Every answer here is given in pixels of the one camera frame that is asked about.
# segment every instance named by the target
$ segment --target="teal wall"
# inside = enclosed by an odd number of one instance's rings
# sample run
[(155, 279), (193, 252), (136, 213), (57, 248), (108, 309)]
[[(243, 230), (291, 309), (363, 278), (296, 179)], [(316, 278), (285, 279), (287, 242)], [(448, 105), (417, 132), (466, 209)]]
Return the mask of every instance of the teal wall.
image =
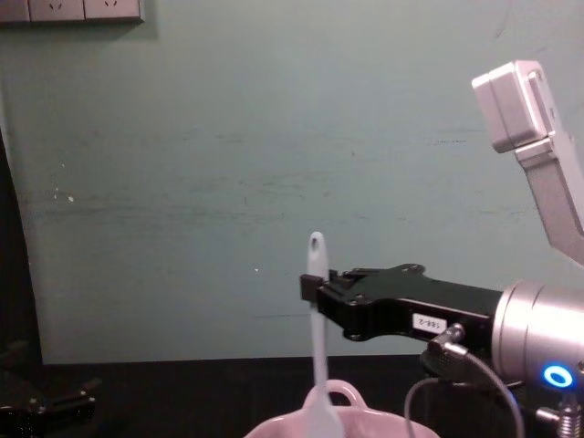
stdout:
[[(308, 355), (313, 230), (338, 269), (582, 284), (491, 149), (470, 81), (537, 59), (584, 137), (583, 2), (146, 7), (140, 26), (0, 33), (47, 362)], [(333, 354), (422, 348), (330, 332)]]

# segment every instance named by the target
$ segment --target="power socket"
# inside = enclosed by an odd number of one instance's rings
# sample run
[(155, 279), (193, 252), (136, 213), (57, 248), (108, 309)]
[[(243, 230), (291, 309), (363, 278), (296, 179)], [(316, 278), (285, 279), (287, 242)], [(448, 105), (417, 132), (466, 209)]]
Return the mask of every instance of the power socket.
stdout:
[(141, 0), (84, 0), (88, 20), (143, 21)]
[(0, 23), (30, 21), (27, 0), (0, 0)]
[(28, 0), (31, 21), (83, 21), (83, 0)]

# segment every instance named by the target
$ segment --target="white plastic spatula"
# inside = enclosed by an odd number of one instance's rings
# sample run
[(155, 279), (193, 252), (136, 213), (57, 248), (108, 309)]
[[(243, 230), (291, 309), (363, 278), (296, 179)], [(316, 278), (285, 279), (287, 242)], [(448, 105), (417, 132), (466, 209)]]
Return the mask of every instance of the white plastic spatula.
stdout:
[[(307, 273), (329, 281), (329, 256), (322, 233), (313, 233), (308, 241)], [(329, 378), (325, 350), (327, 320), (318, 313), (315, 304), (310, 305), (310, 326), (316, 397), (305, 408), (305, 438), (344, 438), (343, 425), (330, 404), (329, 392), (327, 391), (327, 379)]]

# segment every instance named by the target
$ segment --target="white label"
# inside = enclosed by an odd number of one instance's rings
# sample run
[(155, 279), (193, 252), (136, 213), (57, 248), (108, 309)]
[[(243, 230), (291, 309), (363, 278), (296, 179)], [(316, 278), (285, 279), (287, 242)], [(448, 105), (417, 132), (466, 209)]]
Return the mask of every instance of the white label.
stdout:
[(441, 334), (448, 328), (446, 324), (446, 319), (432, 318), (419, 313), (412, 315), (412, 325), (415, 329), (429, 331), (436, 335)]

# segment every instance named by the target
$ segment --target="blue led light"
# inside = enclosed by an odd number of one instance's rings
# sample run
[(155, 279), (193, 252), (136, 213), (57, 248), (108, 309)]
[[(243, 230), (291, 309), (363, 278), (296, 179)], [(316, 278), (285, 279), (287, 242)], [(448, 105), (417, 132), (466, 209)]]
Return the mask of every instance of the blue led light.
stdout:
[(574, 382), (574, 378), (568, 370), (559, 365), (552, 365), (544, 370), (544, 379), (556, 388), (567, 388)]

